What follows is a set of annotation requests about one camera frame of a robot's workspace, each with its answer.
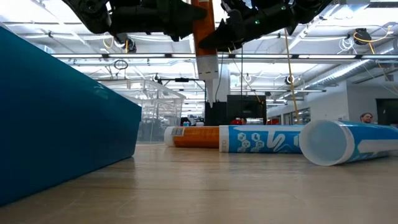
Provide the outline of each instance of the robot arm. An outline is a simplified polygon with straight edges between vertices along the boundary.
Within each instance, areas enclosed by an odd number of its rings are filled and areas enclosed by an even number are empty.
[[[299,23],[306,24],[329,5],[331,0],[251,0],[252,8],[242,0],[222,0],[228,13],[226,21],[199,43],[203,49],[227,52],[240,49],[244,43],[286,28],[289,35]]]
[[[206,17],[206,10],[181,0],[62,1],[92,33],[109,32],[120,44],[128,41],[128,32],[163,32],[177,42],[192,33],[194,20]]]

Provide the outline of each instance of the black monitor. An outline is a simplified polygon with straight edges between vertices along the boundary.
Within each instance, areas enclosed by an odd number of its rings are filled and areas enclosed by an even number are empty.
[[[235,118],[262,118],[267,122],[266,96],[227,96],[227,117],[230,121]]]

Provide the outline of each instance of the table surface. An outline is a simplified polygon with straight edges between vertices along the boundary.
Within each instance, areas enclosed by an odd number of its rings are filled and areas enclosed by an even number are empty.
[[[0,223],[390,224],[397,208],[398,157],[320,167],[157,145],[2,207]]]

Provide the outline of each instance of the white wall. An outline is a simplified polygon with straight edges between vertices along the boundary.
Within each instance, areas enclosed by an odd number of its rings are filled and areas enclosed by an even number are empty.
[[[304,101],[298,101],[298,109],[310,108],[311,120],[316,119],[349,119],[348,98],[346,82],[339,83],[336,87],[327,87],[326,93],[310,93]],[[278,116],[293,112],[293,102],[287,106],[271,108],[267,116]]]
[[[382,86],[357,86],[348,85],[348,105],[349,105],[349,119],[350,121],[359,121],[359,117],[363,113],[372,113],[373,121],[377,122],[377,99],[392,99],[398,98],[397,95],[386,90]]]

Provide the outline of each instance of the teal box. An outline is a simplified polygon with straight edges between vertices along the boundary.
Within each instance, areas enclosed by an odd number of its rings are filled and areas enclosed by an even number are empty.
[[[0,205],[134,154],[141,107],[0,27]]]

